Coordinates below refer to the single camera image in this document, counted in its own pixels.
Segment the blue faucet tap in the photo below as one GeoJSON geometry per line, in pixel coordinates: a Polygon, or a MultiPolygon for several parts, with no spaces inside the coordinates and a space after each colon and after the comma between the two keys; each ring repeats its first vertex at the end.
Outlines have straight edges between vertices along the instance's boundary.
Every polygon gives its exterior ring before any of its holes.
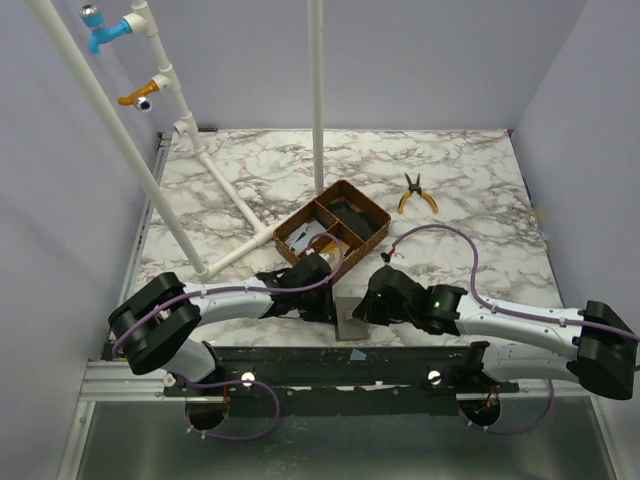
{"type": "Polygon", "coordinates": [[[108,27],[101,11],[95,5],[83,5],[80,8],[79,15],[84,25],[91,31],[88,49],[92,55],[98,55],[102,45],[108,44],[120,36],[133,33],[131,26],[124,19],[118,24],[108,27]]]}

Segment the gold faucet tap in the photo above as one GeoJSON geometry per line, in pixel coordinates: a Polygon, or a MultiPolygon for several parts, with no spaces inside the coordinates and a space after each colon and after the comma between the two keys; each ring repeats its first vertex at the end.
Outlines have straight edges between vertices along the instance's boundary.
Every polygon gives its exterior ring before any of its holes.
{"type": "Polygon", "coordinates": [[[139,111],[148,112],[152,109],[152,101],[149,96],[157,91],[158,85],[151,80],[147,85],[128,96],[119,97],[117,103],[121,106],[134,106],[139,111]]]}

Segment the silver VIP card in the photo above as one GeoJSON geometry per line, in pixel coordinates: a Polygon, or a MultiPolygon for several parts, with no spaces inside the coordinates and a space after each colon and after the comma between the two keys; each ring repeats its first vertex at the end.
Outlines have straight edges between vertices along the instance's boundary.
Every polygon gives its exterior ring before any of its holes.
{"type": "Polygon", "coordinates": [[[318,220],[304,222],[285,239],[285,244],[290,251],[298,255],[308,247],[316,235],[326,230],[327,228],[318,220]]]}

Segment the aluminium frame rail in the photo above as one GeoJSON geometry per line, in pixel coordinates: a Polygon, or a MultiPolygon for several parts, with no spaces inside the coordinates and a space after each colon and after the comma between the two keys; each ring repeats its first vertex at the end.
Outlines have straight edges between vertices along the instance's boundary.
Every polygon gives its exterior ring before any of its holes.
{"type": "Polygon", "coordinates": [[[164,397],[162,371],[90,363],[63,479],[631,479],[607,401],[560,382],[496,394],[498,422],[467,424],[486,399],[458,396],[455,415],[203,418],[164,397]]]}

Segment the woven brown divided basket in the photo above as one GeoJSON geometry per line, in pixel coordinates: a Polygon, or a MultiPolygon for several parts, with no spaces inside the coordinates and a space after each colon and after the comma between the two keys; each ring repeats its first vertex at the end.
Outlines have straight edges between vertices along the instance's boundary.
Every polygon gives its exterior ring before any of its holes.
{"type": "Polygon", "coordinates": [[[276,228],[273,234],[273,240],[279,254],[292,265],[297,264],[305,256],[305,251],[310,248],[320,253],[321,249],[330,241],[336,243],[340,240],[345,241],[350,246],[350,250],[347,255],[344,254],[344,263],[337,274],[338,278],[342,278],[387,237],[390,222],[391,215],[385,209],[350,182],[339,180],[329,186],[319,196],[305,204],[296,213],[285,219],[284,222],[276,228]],[[340,201],[345,201],[355,210],[362,211],[372,217],[381,225],[380,230],[367,241],[360,239],[327,209],[330,204],[340,201]],[[311,220],[318,220],[327,230],[324,233],[316,235],[303,252],[295,255],[286,246],[285,239],[304,222],[311,220]]]}

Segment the yellow handled pliers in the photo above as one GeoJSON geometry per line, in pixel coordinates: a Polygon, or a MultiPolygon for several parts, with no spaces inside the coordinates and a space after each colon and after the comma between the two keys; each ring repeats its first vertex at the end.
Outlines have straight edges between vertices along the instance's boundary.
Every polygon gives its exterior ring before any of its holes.
{"type": "Polygon", "coordinates": [[[413,195],[417,195],[418,197],[422,198],[427,202],[427,204],[430,206],[433,213],[438,213],[439,207],[436,201],[430,194],[424,191],[421,187],[421,184],[420,184],[421,175],[418,174],[415,180],[413,180],[407,173],[404,174],[404,177],[407,182],[407,189],[398,202],[397,212],[399,214],[402,214],[404,212],[404,208],[408,199],[413,195]]]}

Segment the grey card holder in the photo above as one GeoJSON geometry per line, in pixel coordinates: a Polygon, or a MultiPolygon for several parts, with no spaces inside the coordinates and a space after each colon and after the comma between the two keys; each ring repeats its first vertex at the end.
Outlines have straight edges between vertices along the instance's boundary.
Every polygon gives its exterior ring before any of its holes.
{"type": "Polygon", "coordinates": [[[357,297],[337,297],[335,300],[337,341],[364,341],[369,338],[367,324],[353,314],[361,300],[357,297]]]}

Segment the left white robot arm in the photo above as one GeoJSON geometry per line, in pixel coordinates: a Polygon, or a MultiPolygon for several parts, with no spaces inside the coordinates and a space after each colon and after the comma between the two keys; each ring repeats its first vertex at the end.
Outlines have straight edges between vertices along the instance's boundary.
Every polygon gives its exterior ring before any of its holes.
{"type": "Polygon", "coordinates": [[[189,382],[224,377],[211,345],[190,338],[199,326],[233,319],[265,319],[298,311],[309,321],[332,322],[334,273],[317,253],[292,267],[261,272],[236,283],[183,283],[162,273],[109,316],[113,352],[133,374],[162,369],[189,382]]]}

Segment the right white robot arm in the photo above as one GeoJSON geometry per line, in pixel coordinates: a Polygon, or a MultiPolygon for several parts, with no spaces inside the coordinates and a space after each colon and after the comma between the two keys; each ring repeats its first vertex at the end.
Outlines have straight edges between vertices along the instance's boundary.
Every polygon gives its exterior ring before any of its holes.
{"type": "Polygon", "coordinates": [[[484,347],[471,362],[496,382],[557,379],[609,399],[633,396],[637,343],[628,325],[602,302],[544,310],[477,299],[460,287],[423,287],[385,265],[370,277],[354,315],[377,325],[408,322],[431,335],[498,338],[500,344],[484,347]]]}

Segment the gold card with stripe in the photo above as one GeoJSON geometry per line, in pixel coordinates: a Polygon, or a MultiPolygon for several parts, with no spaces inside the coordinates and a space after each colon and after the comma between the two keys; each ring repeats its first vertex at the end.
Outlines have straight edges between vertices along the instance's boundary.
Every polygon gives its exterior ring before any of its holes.
{"type": "Polygon", "coordinates": [[[334,241],[330,241],[326,246],[324,246],[321,249],[320,253],[339,256],[340,252],[343,252],[345,255],[347,255],[349,250],[350,250],[350,246],[343,240],[340,240],[338,243],[334,241]]]}

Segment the white PVC pipe frame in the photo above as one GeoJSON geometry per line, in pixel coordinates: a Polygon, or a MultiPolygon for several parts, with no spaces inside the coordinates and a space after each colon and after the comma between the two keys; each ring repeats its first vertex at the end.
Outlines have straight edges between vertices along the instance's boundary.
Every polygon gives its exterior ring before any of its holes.
{"type": "Polygon", "coordinates": [[[157,92],[171,92],[175,97],[180,113],[180,119],[174,123],[174,129],[180,135],[187,134],[189,136],[193,145],[195,157],[211,173],[224,193],[232,200],[244,218],[254,229],[254,234],[250,240],[237,247],[220,260],[215,261],[211,266],[207,266],[203,272],[196,271],[196,274],[201,280],[209,279],[221,272],[224,268],[230,266],[235,261],[246,256],[251,251],[271,241],[277,225],[264,224],[251,210],[249,205],[240,197],[233,185],[214,165],[212,157],[200,135],[195,117],[184,98],[176,70],[171,64],[162,45],[159,30],[148,2],[132,1],[131,8],[132,12],[125,15],[123,19],[131,26],[133,34],[144,35],[148,38],[157,60],[158,73],[154,75],[151,80],[155,81],[158,85],[157,92]]]}

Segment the white diagonal pole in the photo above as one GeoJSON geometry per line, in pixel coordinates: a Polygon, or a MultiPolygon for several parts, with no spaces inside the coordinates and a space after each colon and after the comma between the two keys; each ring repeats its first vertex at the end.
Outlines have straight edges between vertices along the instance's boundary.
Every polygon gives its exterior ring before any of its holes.
{"type": "Polygon", "coordinates": [[[196,275],[201,279],[205,279],[210,273],[210,269],[196,252],[186,231],[182,228],[140,151],[58,14],[54,4],[51,1],[27,1],[26,4],[66,64],[94,112],[100,118],[107,133],[115,142],[152,206],[168,227],[196,275]]]}

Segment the white vertical pole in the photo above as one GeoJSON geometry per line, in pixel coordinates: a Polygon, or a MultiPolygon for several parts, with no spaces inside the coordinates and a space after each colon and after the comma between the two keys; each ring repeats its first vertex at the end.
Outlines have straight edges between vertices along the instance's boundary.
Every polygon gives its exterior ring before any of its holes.
{"type": "Polygon", "coordinates": [[[307,2],[308,39],[310,60],[312,146],[314,191],[319,196],[324,190],[324,48],[323,1],[307,2]]]}

